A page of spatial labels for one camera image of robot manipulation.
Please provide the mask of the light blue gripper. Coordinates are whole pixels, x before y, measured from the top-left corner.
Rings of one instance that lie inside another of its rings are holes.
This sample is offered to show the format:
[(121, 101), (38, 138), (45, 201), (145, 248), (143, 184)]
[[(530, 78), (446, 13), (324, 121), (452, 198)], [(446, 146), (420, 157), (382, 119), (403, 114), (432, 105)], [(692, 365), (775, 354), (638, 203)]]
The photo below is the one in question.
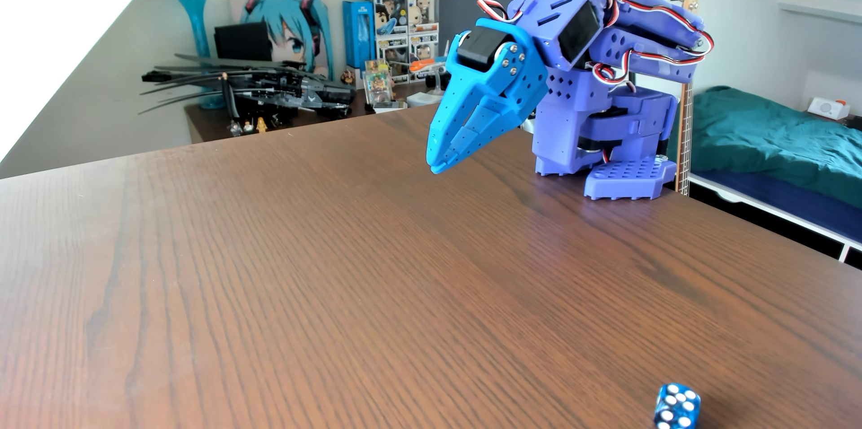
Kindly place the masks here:
[(533, 38), (489, 18), (455, 36), (447, 71), (451, 79), (427, 136), (434, 174), (520, 126), (546, 93), (547, 70)]

